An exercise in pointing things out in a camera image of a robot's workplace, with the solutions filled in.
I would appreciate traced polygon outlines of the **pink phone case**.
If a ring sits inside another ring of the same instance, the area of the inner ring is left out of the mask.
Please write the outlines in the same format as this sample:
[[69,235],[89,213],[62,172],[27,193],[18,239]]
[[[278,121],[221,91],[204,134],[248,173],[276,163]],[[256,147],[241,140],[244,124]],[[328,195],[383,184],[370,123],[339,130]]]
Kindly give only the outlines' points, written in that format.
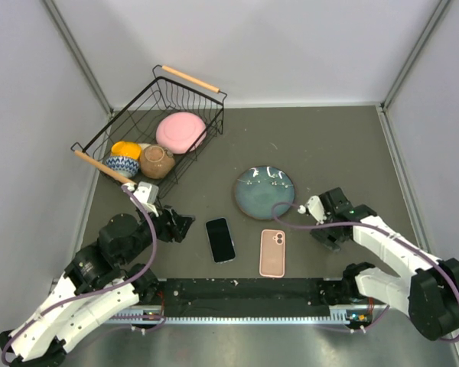
[[276,229],[261,232],[259,273],[266,278],[285,275],[285,233]]

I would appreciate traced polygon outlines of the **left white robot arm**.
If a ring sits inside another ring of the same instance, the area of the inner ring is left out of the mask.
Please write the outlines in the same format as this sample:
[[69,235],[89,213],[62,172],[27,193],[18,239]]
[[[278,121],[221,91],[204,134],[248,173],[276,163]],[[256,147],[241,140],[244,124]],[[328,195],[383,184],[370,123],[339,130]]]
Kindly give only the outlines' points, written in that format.
[[159,242],[182,242],[194,222],[165,206],[161,213],[121,213],[80,249],[45,301],[14,330],[0,333],[6,366],[59,366],[77,344],[127,307],[150,303],[158,279],[150,264],[130,265]]

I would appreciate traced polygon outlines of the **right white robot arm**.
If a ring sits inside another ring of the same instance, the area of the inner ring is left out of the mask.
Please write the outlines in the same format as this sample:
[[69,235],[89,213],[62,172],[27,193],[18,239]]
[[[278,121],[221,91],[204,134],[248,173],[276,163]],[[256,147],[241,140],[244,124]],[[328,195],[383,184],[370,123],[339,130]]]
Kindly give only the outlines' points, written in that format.
[[357,303],[370,297],[405,314],[426,339],[459,331],[459,261],[442,260],[414,246],[367,205],[354,206],[341,188],[311,196],[300,212],[312,216],[311,236],[330,250],[352,241],[372,252],[395,273],[369,262],[348,265],[341,297]]

